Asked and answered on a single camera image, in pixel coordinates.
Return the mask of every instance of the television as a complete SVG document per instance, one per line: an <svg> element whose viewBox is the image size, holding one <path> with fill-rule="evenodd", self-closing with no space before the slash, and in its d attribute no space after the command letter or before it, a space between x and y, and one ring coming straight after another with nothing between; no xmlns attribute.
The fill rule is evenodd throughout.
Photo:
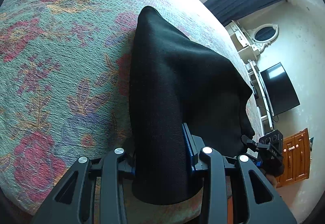
<svg viewBox="0 0 325 224"><path fill-rule="evenodd" d="M260 75L273 116L300 105L294 86L281 63L262 71Z"/></svg>

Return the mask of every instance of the bed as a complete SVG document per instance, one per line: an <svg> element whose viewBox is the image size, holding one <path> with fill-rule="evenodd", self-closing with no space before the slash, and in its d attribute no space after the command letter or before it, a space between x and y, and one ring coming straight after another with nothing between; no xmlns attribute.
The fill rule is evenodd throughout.
<svg viewBox="0 0 325 224"><path fill-rule="evenodd" d="M147 5L191 40L228 58L249 83L227 31L199 0L4 0L0 186L22 210L33 215L78 157L101 157L132 136L130 51L137 17ZM246 111L257 140L262 130L253 96ZM155 206L137 200L130 182L124 186L131 224L185 223L199 215L202 192Z"/></svg>

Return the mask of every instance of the folded black clothing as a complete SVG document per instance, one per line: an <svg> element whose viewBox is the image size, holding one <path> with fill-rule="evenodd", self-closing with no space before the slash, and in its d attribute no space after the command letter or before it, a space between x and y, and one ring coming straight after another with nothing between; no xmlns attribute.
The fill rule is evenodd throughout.
<svg viewBox="0 0 325 224"><path fill-rule="evenodd" d="M189 40L153 7L138 17L130 70L129 111L135 142L133 194L151 204L195 195L182 123L206 146L234 157L254 130L246 114L252 90L225 57Z"/></svg>

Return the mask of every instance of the flower pattern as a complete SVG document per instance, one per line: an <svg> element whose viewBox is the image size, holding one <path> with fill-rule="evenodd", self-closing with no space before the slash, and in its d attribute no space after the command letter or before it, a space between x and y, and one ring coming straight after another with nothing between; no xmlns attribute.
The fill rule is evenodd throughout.
<svg viewBox="0 0 325 224"><path fill-rule="evenodd" d="M132 43L147 5L191 40L227 57L249 81L224 28L198 0L4 0L1 5L0 186L29 213L78 157L104 156L132 135ZM258 138L253 97L247 113ZM184 223L199 214L202 192L175 206L149 207L139 205L130 186L127 190L128 215L141 215L132 218L136 224Z"/></svg>

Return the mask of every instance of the silver screw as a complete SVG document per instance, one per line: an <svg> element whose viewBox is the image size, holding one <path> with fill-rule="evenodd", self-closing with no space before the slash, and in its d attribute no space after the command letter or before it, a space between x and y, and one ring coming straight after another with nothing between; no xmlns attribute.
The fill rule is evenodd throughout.
<svg viewBox="0 0 325 224"><path fill-rule="evenodd" d="M248 162L248 157L246 155L241 155L239 156L239 159L242 161L242 162Z"/></svg>
<svg viewBox="0 0 325 224"><path fill-rule="evenodd" d="M88 160L87 157L82 156L82 157L80 157L80 158L78 159L78 162L79 162L79 163L85 163L87 160Z"/></svg>
<svg viewBox="0 0 325 224"><path fill-rule="evenodd" d="M206 154L210 154L212 152L212 149L210 147L204 147L202 151Z"/></svg>
<svg viewBox="0 0 325 224"><path fill-rule="evenodd" d="M123 150L123 148L116 148L116 149L114 150L114 152L115 152L116 154L122 154L122 153L124 152L124 150Z"/></svg>

